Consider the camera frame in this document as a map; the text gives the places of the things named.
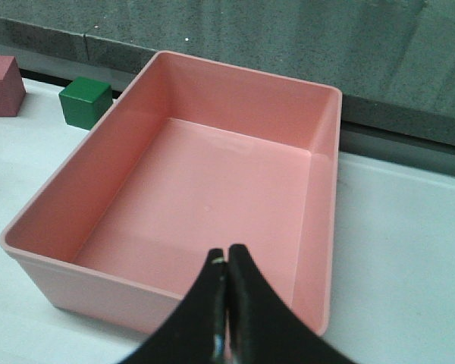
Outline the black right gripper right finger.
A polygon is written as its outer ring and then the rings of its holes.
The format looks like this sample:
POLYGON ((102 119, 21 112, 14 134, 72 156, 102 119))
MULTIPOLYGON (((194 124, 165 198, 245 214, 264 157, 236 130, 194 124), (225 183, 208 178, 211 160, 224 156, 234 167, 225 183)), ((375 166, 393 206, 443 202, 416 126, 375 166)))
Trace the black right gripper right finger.
POLYGON ((351 363, 305 326, 265 280, 249 250, 228 251, 231 352, 236 363, 351 363))

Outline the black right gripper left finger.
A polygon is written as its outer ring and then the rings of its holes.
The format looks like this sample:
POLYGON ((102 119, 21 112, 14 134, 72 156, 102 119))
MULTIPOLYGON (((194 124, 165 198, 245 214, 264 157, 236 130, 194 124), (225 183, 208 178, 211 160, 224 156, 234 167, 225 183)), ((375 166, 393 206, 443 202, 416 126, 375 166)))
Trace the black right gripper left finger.
POLYGON ((123 363, 223 363, 226 263, 209 250, 192 287, 165 322, 123 363))

